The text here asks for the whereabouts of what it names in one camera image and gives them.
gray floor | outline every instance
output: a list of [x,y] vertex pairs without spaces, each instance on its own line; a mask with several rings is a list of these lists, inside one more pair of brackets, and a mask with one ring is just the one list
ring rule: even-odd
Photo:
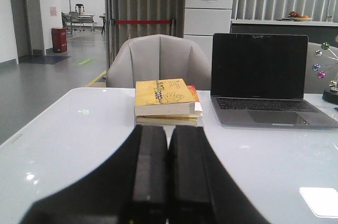
[[[106,69],[100,30],[67,34],[71,56],[56,64],[0,63],[0,144],[73,88],[85,87]],[[84,66],[82,59],[94,59]]]

metal tree decoration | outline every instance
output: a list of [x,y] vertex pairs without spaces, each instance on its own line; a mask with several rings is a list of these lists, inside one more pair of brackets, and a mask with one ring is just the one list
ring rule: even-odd
[[[317,58],[321,57],[321,56],[324,56],[324,57],[327,57],[329,59],[332,59],[334,60],[333,63],[331,64],[325,64],[325,65],[321,65],[321,64],[314,64],[312,66],[312,69],[317,73],[317,77],[319,79],[323,79],[325,78],[326,76],[326,73],[331,70],[331,69],[334,69],[334,68],[337,68],[338,66],[338,57],[337,55],[330,49],[330,45],[328,43],[323,43],[321,48],[323,50],[328,50],[330,51],[331,54],[329,55],[326,55],[326,54],[323,54],[323,52],[321,50],[317,50],[315,52],[315,56]],[[337,75],[336,77],[330,81],[329,85],[329,91],[324,91],[324,94],[323,94],[323,99],[326,100],[326,101],[329,101],[329,102],[332,102],[332,103],[335,103],[335,104],[338,104],[338,72],[337,72]]]

countertop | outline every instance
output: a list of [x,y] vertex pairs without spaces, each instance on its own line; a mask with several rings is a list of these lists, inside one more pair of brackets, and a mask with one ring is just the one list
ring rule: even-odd
[[338,27],[338,22],[295,22],[295,21],[263,21],[263,20],[231,20],[231,24],[264,24],[264,25],[298,25],[298,26],[330,26]]

chair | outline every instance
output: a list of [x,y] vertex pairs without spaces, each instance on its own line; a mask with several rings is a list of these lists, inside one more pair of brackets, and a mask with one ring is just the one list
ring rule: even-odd
[[[330,49],[338,55],[338,48],[331,46]],[[320,57],[315,56],[316,50],[321,50],[323,55]],[[325,89],[328,89],[328,84],[331,80],[334,80],[337,76],[337,69],[331,69],[326,72],[326,76],[323,79],[319,79],[317,74],[319,71],[326,71],[327,68],[320,68],[319,71],[314,71],[312,66],[314,64],[334,64],[337,61],[325,57],[330,56],[330,51],[324,51],[319,43],[308,43],[307,47],[307,59],[306,59],[306,73],[305,73],[305,87],[304,93],[308,94],[322,94]]]
[[80,31],[81,31],[81,18],[79,17],[79,13],[78,12],[69,12],[69,16],[70,16],[70,26],[71,29],[73,30],[73,24],[74,23],[79,23],[80,24]]
[[127,40],[107,72],[107,87],[134,88],[136,81],[183,78],[209,90],[211,65],[193,41],[169,35]]

white table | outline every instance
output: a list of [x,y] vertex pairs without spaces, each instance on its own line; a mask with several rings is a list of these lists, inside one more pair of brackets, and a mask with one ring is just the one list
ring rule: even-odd
[[[223,166],[273,224],[337,223],[318,218],[299,188],[338,190],[338,130],[221,126],[208,91],[199,91],[203,125]],[[338,120],[321,99],[305,99]],[[135,126],[134,89],[68,92],[0,146],[0,223],[18,223],[35,200],[82,178]],[[166,126],[170,138],[174,126]]]

